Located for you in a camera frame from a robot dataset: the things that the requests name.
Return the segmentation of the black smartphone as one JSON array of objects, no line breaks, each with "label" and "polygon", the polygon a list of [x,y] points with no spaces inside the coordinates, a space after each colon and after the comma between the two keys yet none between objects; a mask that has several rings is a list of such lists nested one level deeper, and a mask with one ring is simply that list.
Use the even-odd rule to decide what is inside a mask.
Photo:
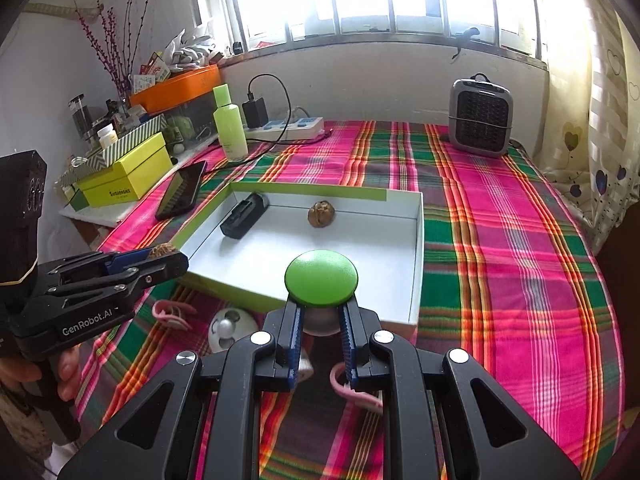
[{"label": "black smartphone", "polygon": [[155,211],[155,219],[163,221],[191,211],[198,197],[207,162],[194,162],[178,169],[171,177],[168,188]]}]

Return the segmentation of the orange storage bin lid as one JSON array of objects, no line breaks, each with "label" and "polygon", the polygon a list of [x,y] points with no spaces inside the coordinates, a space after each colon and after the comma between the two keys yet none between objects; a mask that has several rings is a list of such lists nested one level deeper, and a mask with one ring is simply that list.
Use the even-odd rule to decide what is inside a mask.
[{"label": "orange storage bin lid", "polygon": [[156,115],[204,96],[222,84],[216,65],[190,70],[130,96],[131,106],[142,106],[150,115]]}]

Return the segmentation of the red berry branches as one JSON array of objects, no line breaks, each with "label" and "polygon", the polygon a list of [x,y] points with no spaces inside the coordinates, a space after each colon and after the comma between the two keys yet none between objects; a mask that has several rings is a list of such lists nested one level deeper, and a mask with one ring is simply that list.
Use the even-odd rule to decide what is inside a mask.
[{"label": "red berry branches", "polygon": [[77,4],[73,6],[73,18],[80,24],[91,49],[110,76],[118,96],[124,100],[132,96],[136,58],[151,3],[151,0],[143,0],[140,15],[135,18],[136,1],[126,0],[121,18],[117,17],[114,6],[107,8],[100,0],[96,2],[93,15],[100,22],[103,39],[99,39],[90,27],[90,12],[81,10]]}]

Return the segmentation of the floral cream curtain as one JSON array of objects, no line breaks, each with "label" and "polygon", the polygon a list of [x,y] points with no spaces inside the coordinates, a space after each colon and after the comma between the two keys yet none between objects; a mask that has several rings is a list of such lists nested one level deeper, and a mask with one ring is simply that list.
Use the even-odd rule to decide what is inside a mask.
[{"label": "floral cream curtain", "polygon": [[536,164],[592,252],[639,200],[639,45],[613,0],[544,0],[549,91]]}]

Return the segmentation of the white power strip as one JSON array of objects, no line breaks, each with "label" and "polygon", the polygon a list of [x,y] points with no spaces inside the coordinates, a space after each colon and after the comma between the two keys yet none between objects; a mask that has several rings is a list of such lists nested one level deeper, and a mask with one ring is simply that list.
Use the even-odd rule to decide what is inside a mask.
[{"label": "white power strip", "polygon": [[247,140],[256,142],[311,140],[324,133],[324,119],[303,117],[292,120],[287,127],[285,127],[285,120],[270,120],[259,128],[245,129],[244,132]]}]

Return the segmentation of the small white jar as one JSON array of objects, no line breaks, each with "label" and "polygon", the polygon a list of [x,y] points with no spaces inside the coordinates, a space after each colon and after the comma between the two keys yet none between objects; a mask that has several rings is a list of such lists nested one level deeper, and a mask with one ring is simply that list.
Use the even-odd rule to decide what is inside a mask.
[{"label": "small white jar", "polygon": [[296,382],[298,384],[306,382],[312,376],[314,376],[314,367],[310,362],[307,351],[302,349],[300,350]]}]

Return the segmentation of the striped grey white box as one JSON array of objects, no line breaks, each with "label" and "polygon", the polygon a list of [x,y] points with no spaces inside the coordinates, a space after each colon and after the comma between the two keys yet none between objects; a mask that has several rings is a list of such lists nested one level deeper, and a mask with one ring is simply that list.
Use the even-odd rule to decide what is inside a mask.
[{"label": "striped grey white box", "polygon": [[162,133],[167,127],[164,114],[159,114],[134,130],[126,133],[114,144],[107,148],[99,148],[92,154],[80,156],[79,162],[73,162],[58,179],[61,186],[71,186],[103,169],[111,167],[114,162],[123,158],[126,154],[137,148],[154,134]]}]

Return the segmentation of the green mushroom suction hook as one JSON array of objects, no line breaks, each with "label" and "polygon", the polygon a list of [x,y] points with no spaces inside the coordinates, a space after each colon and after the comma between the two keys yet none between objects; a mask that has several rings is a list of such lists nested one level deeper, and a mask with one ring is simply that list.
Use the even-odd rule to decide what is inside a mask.
[{"label": "green mushroom suction hook", "polygon": [[355,296],[358,281],[356,266],[349,258],[329,249],[300,254],[284,274],[288,296],[304,310],[304,331],[318,337],[340,330],[338,309]]}]

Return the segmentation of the black silver charger device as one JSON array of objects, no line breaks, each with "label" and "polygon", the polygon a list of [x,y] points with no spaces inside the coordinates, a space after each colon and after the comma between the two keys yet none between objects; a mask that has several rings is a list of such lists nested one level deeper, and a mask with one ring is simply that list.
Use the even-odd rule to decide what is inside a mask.
[{"label": "black silver charger device", "polygon": [[241,200],[221,223],[222,234],[232,240],[240,240],[262,218],[269,208],[268,197],[252,193]]}]

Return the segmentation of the black power adapter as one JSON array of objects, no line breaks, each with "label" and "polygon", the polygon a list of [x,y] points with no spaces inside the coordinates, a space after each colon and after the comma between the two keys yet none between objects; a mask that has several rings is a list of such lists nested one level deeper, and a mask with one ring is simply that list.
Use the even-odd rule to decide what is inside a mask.
[{"label": "black power adapter", "polygon": [[269,122],[265,100],[263,98],[255,98],[254,93],[251,91],[247,92],[247,99],[242,104],[242,110],[246,126],[249,129],[262,128]]}]

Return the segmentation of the white smiley round gadget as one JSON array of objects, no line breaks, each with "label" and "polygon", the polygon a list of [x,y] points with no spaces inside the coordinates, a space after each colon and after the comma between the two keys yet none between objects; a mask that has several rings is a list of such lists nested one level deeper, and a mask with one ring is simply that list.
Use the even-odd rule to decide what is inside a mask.
[{"label": "white smiley round gadget", "polygon": [[213,353],[228,350],[238,340],[258,331],[258,324],[246,311],[234,307],[219,310],[208,329],[208,345]]}]

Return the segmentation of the large pink cable clip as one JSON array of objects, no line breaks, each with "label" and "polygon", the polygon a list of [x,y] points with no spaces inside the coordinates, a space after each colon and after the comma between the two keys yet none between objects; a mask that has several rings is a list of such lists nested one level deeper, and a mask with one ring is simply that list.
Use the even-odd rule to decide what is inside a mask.
[{"label": "large pink cable clip", "polygon": [[192,330],[188,317],[197,313],[198,310],[190,304],[180,301],[161,299],[152,305],[153,318],[173,330]]}]

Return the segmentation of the large brown walnut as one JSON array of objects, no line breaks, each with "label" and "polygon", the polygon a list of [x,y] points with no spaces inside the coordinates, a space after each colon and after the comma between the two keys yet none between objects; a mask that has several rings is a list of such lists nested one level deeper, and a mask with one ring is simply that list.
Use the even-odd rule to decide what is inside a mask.
[{"label": "large brown walnut", "polygon": [[151,248],[146,258],[148,260],[160,258],[163,256],[173,254],[176,251],[177,251],[177,248],[175,248],[173,244],[170,244],[170,243],[158,244]]}]

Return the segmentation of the green lotion bottle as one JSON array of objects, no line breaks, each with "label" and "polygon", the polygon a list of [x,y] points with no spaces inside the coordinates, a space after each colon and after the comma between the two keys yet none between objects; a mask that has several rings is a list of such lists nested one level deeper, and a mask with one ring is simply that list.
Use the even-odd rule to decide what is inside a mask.
[{"label": "green lotion bottle", "polygon": [[240,162],[248,155],[240,108],[232,102],[228,84],[213,88],[213,94],[216,103],[213,118],[219,143],[230,162]]}]

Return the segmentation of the plaid pink green bedsheet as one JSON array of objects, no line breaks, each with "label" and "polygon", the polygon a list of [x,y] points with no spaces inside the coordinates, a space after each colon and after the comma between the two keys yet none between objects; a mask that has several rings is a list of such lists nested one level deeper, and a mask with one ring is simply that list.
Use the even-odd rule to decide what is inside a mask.
[{"label": "plaid pink green bedsheet", "polygon": [[[524,148],[498,159],[455,150],[444,126],[334,122],[314,145],[279,148],[242,168],[201,156],[212,173],[207,205],[231,180],[420,191],[424,274],[419,348],[463,348],[483,364],[576,464],[597,479],[620,445],[624,361],[613,305],[574,219]],[[207,322],[192,332],[155,322],[155,300],[213,314],[223,303],[166,284],[134,319],[81,348],[76,399],[88,439],[181,350],[205,350]],[[329,385],[340,337],[305,341],[316,374],[291,394],[262,399],[262,479],[382,479],[383,422]]]}]

